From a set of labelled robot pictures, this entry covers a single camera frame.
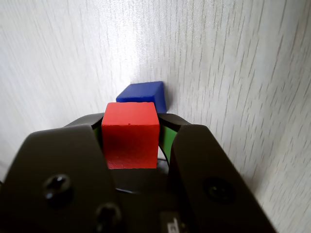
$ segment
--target black plastic part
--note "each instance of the black plastic part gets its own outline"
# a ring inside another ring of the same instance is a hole
[[[158,160],[156,169],[110,170],[117,191],[133,194],[166,192],[168,164]]]
[[[275,232],[206,126],[180,128],[172,146],[169,179],[173,191],[183,195],[193,231]],[[211,197],[209,189],[220,192]]]
[[[166,180],[158,169],[108,170],[92,129],[101,119],[28,136],[1,188],[0,232],[275,232],[207,127],[159,114],[178,131]],[[73,195],[50,205],[42,192],[60,174]]]
[[[187,122],[186,120],[175,114],[158,113],[157,117],[159,119],[160,125],[164,125],[176,132],[179,131],[182,125],[191,125],[189,122]]]
[[[101,125],[103,117],[104,117],[104,113],[86,115],[79,119],[76,119],[75,121],[73,121],[72,123],[69,123],[68,125],[64,127],[77,126],[77,125],[90,125],[92,126],[92,129],[95,129]]]
[[[73,199],[50,206],[44,181],[70,177]],[[0,192],[0,231],[91,232],[102,203],[119,204],[92,127],[80,125],[32,133],[20,148]]]

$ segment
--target red cube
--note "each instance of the red cube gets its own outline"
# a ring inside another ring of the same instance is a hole
[[[108,167],[156,168],[159,132],[153,102],[109,103],[102,122]]]

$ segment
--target screw head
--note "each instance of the screw head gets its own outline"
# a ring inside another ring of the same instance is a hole
[[[43,183],[43,195],[47,201],[63,201],[68,199],[71,188],[70,178],[65,174],[49,177]]]
[[[230,203],[234,200],[235,191],[227,182],[219,178],[209,178],[203,183],[203,189],[209,198],[220,203]]]
[[[115,232],[121,222],[120,208],[112,202],[101,204],[96,210],[96,232]]]

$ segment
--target blue cube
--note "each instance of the blue cube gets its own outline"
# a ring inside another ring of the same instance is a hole
[[[117,97],[117,102],[153,102],[157,113],[166,113],[162,81],[130,84]]]

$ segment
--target wooden block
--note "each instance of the wooden block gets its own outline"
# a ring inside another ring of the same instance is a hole
[[[109,103],[102,122],[108,167],[156,168],[159,131],[152,102]]]
[[[162,81],[130,84],[116,100],[117,102],[153,102],[157,113],[167,112]]]

